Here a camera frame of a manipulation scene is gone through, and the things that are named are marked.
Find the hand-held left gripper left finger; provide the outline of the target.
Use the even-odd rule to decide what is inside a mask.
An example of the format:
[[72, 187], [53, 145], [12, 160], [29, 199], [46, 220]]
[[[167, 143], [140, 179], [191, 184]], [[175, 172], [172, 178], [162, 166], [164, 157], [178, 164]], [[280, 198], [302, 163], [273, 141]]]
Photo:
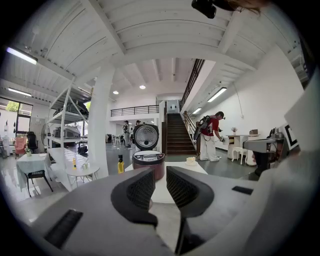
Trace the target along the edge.
[[133, 176], [118, 183], [111, 192], [114, 209], [131, 223], [156, 227], [158, 219], [149, 213], [152, 195], [156, 189], [155, 169], [136, 169]]

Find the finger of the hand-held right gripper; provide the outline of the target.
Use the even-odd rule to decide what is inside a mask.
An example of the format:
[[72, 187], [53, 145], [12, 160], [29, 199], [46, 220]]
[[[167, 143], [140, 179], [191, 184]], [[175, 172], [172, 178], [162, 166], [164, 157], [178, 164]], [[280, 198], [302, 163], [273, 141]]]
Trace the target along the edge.
[[270, 151], [271, 144], [275, 142], [276, 140], [272, 138], [246, 140], [243, 142], [242, 147], [253, 152], [267, 153]]

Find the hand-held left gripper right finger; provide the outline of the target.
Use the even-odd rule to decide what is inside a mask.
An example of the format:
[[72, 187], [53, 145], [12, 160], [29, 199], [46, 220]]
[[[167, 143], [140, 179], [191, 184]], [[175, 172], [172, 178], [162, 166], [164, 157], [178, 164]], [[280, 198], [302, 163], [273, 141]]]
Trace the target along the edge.
[[178, 166], [166, 168], [166, 188], [182, 218], [202, 215], [212, 204], [215, 193], [201, 178], [206, 174]]

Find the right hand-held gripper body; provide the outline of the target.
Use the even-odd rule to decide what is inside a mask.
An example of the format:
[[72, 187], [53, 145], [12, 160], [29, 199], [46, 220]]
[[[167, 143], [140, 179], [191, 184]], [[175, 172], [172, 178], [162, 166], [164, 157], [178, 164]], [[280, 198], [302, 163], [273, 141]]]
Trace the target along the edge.
[[288, 123], [271, 129], [264, 140], [263, 152], [252, 151], [256, 163], [254, 173], [258, 177], [262, 172], [277, 167], [284, 159], [300, 153], [300, 146]]

